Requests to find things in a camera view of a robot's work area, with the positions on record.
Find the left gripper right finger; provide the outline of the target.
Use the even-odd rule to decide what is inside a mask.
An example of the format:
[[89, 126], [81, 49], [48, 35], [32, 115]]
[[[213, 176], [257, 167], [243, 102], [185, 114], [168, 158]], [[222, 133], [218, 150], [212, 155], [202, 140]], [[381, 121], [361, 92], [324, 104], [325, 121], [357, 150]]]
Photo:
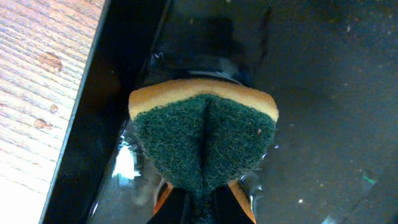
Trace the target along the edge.
[[217, 224], [254, 224], [227, 186], [214, 190], [214, 216]]

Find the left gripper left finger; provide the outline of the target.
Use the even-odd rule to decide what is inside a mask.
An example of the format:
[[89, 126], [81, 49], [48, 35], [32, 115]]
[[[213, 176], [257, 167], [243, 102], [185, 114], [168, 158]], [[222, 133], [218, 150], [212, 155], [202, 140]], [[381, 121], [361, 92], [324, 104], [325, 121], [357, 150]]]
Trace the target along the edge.
[[191, 195], [184, 189], [172, 189], [147, 224], [190, 224]]

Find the green and yellow sponge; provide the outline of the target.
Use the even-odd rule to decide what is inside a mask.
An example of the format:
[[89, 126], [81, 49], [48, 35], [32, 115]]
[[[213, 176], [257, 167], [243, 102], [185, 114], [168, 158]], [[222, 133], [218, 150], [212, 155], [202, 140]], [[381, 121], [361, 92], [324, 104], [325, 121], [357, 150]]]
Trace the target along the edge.
[[279, 112], [262, 91], [207, 78], [169, 80], [129, 95], [134, 135], [165, 179], [154, 213], [172, 189], [191, 195], [190, 223], [216, 223], [214, 190], [227, 186], [255, 222], [239, 180], [272, 144]]

